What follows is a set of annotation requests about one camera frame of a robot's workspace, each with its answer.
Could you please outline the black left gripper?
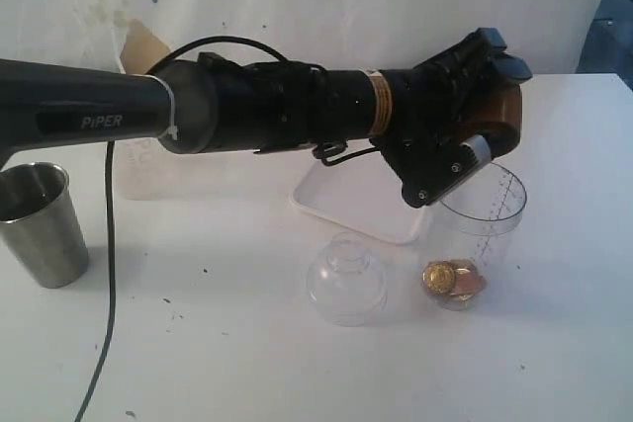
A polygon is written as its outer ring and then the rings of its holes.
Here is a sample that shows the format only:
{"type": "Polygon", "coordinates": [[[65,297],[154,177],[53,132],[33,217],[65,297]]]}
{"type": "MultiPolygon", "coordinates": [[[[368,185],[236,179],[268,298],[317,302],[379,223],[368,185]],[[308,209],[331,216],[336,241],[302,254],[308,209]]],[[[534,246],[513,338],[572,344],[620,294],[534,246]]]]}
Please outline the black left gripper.
{"type": "Polygon", "coordinates": [[[414,67],[381,71],[393,105],[380,152],[402,175],[402,196],[410,207],[435,204],[492,161],[486,139],[478,134],[432,150],[443,131],[456,123],[481,75],[504,84],[532,78],[527,63],[506,49],[497,29],[479,28],[414,67]]]}

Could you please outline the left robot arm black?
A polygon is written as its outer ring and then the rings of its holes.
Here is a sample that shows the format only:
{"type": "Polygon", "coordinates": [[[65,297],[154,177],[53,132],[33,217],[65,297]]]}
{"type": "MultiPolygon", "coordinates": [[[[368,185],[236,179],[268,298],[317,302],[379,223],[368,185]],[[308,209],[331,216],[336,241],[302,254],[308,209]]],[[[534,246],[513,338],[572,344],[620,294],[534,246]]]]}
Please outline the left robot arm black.
{"type": "Polygon", "coordinates": [[[411,68],[333,70],[264,52],[238,64],[187,43],[141,75],[3,60],[1,157],[22,150],[153,137],[175,154],[309,150],[326,167],[368,140],[419,209],[442,200],[520,141],[532,73],[494,28],[411,68]]]}

